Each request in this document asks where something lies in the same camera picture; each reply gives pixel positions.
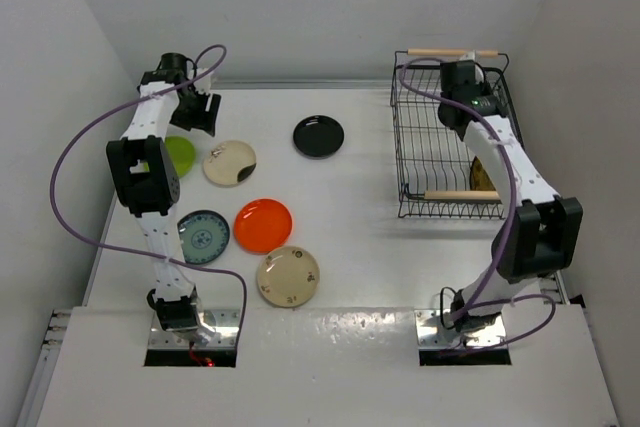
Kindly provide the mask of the green plate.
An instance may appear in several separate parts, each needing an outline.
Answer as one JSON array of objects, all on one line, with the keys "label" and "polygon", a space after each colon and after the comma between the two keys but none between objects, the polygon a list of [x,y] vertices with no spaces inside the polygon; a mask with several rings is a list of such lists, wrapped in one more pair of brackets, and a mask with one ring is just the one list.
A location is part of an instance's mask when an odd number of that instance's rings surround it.
[{"label": "green plate", "polygon": [[196,160],[195,146],[189,139],[182,136],[166,137],[165,146],[178,177],[185,177]]}]

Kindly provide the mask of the yellow patterned plate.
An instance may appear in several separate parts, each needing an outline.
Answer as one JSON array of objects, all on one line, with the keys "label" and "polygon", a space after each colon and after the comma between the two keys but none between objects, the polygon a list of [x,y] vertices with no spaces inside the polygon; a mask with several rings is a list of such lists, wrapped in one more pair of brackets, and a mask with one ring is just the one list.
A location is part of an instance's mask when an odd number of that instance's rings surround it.
[{"label": "yellow patterned plate", "polygon": [[475,157],[471,163],[469,184],[472,191],[495,191],[495,186],[478,157]]}]

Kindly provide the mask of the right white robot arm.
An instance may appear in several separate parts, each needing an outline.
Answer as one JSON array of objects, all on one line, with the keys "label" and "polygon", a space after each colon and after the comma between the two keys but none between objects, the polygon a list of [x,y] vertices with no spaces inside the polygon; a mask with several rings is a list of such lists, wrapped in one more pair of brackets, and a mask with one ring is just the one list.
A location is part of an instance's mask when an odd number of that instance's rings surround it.
[{"label": "right white robot arm", "polygon": [[479,160],[506,213],[491,244],[489,267],[455,294],[441,318],[444,328],[464,332],[492,322],[526,287],[571,264],[583,207],[540,175],[507,108],[473,60],[442,63],[440,84],[439,121]]}]

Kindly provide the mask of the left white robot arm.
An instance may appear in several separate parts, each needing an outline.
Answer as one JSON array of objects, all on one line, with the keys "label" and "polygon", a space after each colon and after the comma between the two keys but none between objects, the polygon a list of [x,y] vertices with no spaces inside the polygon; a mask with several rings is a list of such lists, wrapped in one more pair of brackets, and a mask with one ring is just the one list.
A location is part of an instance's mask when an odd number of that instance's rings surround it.
[{"label": "left white robot arm", "polygon": [[210,83],[196,88],[196,67],[179,53],[165,53],[155,70],[143,74],[140,103],[121,138],[106,146],[120,203],[135,217],[152,254],[155,291],[149,304],[162,330],[193,344],[203,344],[215,329],[205,323],[195,283],[171,259],[179,252],[175,219],[180,179],[165,138],[168,127],[215,134],[221,97]]}]

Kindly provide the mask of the cream plate with black patch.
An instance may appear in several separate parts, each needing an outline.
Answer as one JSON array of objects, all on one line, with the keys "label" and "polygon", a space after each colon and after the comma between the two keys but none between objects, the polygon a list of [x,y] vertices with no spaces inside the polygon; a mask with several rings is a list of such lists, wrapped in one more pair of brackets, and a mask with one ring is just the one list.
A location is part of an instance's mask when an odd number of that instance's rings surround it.
[{"label": "cream plate with black patch", "polygon": [[254,149],[239,140],[228,140],[216,145],[202,164],[205,177],[222,187],[243,183],[253,174],[256,166]]}]

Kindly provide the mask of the blue patterned plate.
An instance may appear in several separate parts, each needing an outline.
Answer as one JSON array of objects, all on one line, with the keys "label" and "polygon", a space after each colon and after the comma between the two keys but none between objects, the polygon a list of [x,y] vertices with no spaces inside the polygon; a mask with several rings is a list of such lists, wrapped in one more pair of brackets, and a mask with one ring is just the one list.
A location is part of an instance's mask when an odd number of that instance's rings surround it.
[{"label": "blue patterned plate", "polygon": [[231,236],[226,219],[211,210],[189,213],[177,228],[184,260],[194,265],[206,265],[220,257]]}]

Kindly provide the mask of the black plate far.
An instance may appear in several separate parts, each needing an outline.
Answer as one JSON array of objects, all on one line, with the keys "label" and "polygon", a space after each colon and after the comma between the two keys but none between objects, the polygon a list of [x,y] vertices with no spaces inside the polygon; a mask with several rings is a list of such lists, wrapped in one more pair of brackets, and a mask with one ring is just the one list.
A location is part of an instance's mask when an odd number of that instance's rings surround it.
[{"label": "black plate far", "polygon": [[311,159],[325,159],[336,154],[345,140],[342,125],[332,117],[313,115],[302,119],[292,134],[296,150]]}]

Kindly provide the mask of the orange plate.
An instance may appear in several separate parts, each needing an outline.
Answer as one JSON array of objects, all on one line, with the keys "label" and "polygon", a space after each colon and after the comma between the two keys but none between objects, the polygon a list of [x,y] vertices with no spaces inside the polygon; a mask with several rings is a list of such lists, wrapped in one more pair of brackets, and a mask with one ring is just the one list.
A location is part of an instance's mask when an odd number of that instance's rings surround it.
[{"label": "orange plate", "polygon": [[293,231],[293,217],[281,202],[256,199],[240,209],[233,233],[242,249],[254,254],[266,254],[283,246]]}]

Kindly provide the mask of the cream plate with flowers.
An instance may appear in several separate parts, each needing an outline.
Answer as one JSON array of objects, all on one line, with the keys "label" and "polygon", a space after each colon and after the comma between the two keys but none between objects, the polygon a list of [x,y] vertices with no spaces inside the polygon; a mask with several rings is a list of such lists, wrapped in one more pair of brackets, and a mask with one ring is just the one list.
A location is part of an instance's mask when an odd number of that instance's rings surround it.
[{"label": "cream plate with flowers", "polygon": [[272,306],[296,308],[310,301],[320,282],[320,268],[307,250],[279,247],[262,260],[256,271],[259,293]]}]

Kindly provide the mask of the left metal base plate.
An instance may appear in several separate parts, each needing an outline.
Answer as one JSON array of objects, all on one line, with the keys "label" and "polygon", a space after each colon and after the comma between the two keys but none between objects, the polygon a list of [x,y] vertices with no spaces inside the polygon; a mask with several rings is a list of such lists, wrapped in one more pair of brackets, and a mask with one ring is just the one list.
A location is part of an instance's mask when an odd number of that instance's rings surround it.
[{"label": "left metal base plate", "polygon": [[203,326],[195,333],[178,333],[161,328],[152,317],[147,347],[149,350],[187,350],[191,342],[199,350],[233,350],[239,332],[241,311],[238,309],[205,310]]}]

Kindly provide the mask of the metal base plate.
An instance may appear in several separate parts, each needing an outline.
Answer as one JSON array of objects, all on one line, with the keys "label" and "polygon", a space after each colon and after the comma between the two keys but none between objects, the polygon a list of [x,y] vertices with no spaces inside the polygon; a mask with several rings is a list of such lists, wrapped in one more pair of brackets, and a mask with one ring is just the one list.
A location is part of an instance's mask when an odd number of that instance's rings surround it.
[{"label": "metal base plate", "polygon": [[506,329],[501,315],[498,315],[492,323],[462,332],[443,327],[440,313],[436,309],[415,310],[414,320],[421,350],[478,349],[492,347],[506,340]]},{"label": "metal base plate", "polygon": [[241,311],[238,309],[205,310],[203,326],[195,333],[178,333],[161,328],[152,317],[147,347],[149,350],[187,350],[191,342],[199,350],[233,350],[239,332]]}]

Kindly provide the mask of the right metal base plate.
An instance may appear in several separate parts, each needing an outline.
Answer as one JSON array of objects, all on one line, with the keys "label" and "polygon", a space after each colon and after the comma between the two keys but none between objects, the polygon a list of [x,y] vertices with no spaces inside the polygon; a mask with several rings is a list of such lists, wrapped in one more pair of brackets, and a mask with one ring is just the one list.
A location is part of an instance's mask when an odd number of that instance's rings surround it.
[{"label": "right metal base plate", "polygon": [[421,350],[478,349],[492,347],[506,340],[506,329],[501,315],[498,315],[492,323],[462,332],[443,327],[440,313],[436,309],[415,310],[414,320]]}]

